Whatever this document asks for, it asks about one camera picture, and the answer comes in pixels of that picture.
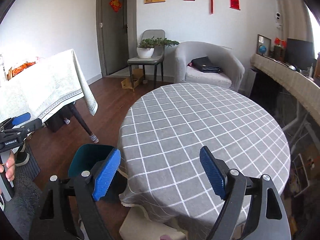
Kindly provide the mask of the person's left hand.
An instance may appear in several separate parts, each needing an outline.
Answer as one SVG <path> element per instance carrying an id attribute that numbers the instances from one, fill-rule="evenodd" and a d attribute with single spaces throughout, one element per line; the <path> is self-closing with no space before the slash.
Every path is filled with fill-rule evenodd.
<path id="1" fill-rule="evenodd" d="M 13 181 L 15 179 L 15 155 L 10 151 L 10 155 L 7 159 L 5 165 L 0 166 L 0 173 L 5 172 L 5 176 L 8 181 Z"/>

